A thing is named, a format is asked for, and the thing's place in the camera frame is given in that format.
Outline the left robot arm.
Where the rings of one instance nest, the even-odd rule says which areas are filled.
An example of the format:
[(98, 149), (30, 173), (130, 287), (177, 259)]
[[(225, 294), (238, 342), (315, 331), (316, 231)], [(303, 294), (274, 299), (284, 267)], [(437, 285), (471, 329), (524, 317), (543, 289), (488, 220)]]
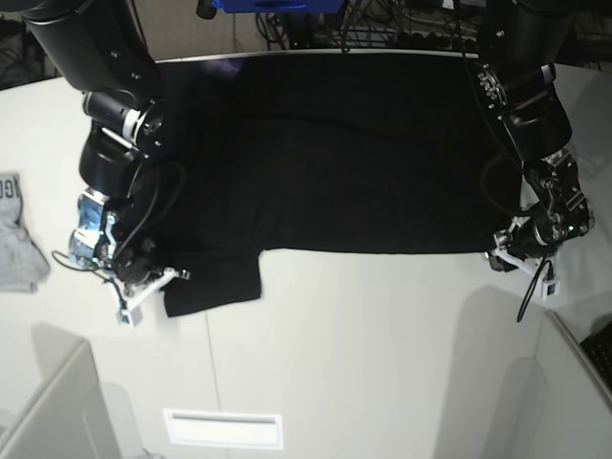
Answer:
[(579, 11), (578, 1), (489, 1), (477, 35), (479, 58), (472, 70), (474, 90), (501, 153), (481, 174), (504, 159), (518, 166), (535, 202), (511, 213), (508, 229), (497, 232), (488, 258), (508, 272), (528, 261), (546, 263), (568, 240), (593, 227), (570, 151), (572, 126), (560, 102), (555, 59)]

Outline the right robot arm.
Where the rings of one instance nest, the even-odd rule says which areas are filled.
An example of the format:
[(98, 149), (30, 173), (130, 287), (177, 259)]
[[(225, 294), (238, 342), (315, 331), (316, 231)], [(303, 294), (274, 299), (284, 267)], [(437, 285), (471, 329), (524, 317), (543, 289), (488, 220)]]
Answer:
[(156, 261), (148, 230), (172, 210), (186, 179), (165, 152), (166, 98), (157, 64), (124, 1), (23, 1), (20, 14), (64, 78), (83, 95), (91, 129), (79, 161), (87, 185), (67, 260), (109, 284), (121, 323), (188, 271)]

